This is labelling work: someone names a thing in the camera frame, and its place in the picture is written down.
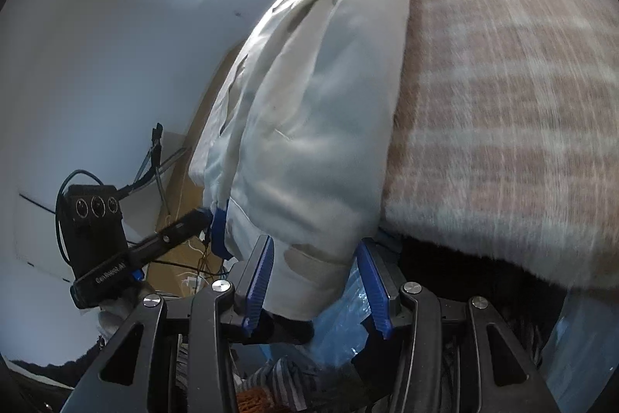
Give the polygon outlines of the beige and blue work jacket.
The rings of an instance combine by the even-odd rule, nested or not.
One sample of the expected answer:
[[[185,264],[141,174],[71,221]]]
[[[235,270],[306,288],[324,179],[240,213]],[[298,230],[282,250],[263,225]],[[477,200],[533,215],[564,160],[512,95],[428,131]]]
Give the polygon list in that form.
[[[213,241],[274,241],[264,306],[308,321],[380,219],[410,0],[276,0],[219,89],[190,163]]]

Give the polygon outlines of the plaid beige bed blanket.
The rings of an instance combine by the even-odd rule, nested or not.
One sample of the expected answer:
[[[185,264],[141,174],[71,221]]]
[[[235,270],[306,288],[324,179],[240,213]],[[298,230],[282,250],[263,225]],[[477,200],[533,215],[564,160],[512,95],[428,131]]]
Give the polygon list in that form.
[[[618,284],[618,0],[410,0],[388,231]]]

